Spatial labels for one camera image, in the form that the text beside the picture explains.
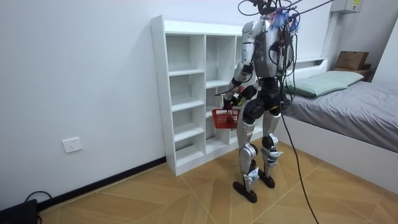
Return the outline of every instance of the shopping basket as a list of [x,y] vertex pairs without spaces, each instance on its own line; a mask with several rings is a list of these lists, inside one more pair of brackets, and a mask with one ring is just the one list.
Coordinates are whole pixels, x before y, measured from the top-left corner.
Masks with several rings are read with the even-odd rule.
[[239,110],[214,109],[211,113],[214,125],[218,129],[234,129],[238,125]]

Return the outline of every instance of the wooden floor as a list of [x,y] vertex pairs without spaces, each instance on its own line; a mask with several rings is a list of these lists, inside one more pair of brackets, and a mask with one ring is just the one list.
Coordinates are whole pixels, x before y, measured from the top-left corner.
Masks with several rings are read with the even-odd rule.
[[[285,153],[274,169],[275,189],[254,184],[258,202],[236,193],[241,180],[233,151],[175,177],[162,165],[41,213],[43,224],[74,223],[315,223],[303,196],[295,156]],[[321,224],[398,223],[398,196],[335,166],[299,152],[306,190]]]

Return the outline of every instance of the power socket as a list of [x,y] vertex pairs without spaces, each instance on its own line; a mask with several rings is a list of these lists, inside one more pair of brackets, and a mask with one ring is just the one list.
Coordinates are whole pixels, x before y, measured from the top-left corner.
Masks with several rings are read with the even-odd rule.
[[67,153],[83,149],[79,137],[74,139],[63,140],[62,144],[63,147],[65,148],[65,152]]

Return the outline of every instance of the pillow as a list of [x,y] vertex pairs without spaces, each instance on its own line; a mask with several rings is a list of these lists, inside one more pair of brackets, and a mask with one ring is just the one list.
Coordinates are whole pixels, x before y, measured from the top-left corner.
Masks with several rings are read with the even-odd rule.
[[[333,91],[345,90],[347,85],[341,82],[330,80],[315,75],[310,78],[298,79],[296,82],[296,94],[305,97],[318,97]],[[289,86],[289,91],[294,92],[293,86]]]
[[340,71],[325,72],[319,75],[315,75],[314,77],[322,77],[325,79],[333,80],[336,82],[340,82],[346,86],[352,85],[363,78],[361,74],[356,72],[340,72]]

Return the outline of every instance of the cubby shelf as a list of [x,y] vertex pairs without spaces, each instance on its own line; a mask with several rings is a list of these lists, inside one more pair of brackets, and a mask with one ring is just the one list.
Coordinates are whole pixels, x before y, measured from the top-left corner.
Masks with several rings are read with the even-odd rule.
[[207,106],[206,107],[206,118],[209,118],[209,117],[213,116],[213,114],[211,113],[211,111],[213,109],[216,109],[216,107],[215,106]]
[[205,130],[199,128],[197,125],[193,123],[185,124],[183,126],[174,128],[174,141],[178,142],[190,137],[194,137],[204,132]]
[[188,146],[175,152],[176,165],[177,167],[184,165],[202,156],[204,154],[196,146]]
[[[236,130],[216,129],[211,111],[241,58],[240,26],[151,20],[167,164],[176,175],[238,147]],[[261,137],[262,122],[252,140]]]
[[178,71],[169,71],[169,76],[179,76],[179,75],[193,75],[193,74],[201,74],[204,73],[204,70],[200,69],[189,69],[189,70],[178,70]]
[[180,111],[180,110],[194,108],[194,107],[201,106],[204,104],[205,104],[204,102],[202,102],[200,100],[195,100],[192,97],[178,99],[178,100],[172,101],[172,111],[176,112],[176,111]]
[[207,139],[206,140],[206,153],[214,152],[214,151],[219,150],[225,146],[227,146],[227,144],[224,141],[218,139],[217,137]]
[[224,80],[207,80],[206,81],[206,88],[215,88],[221,86],[227,86],[229,82]]

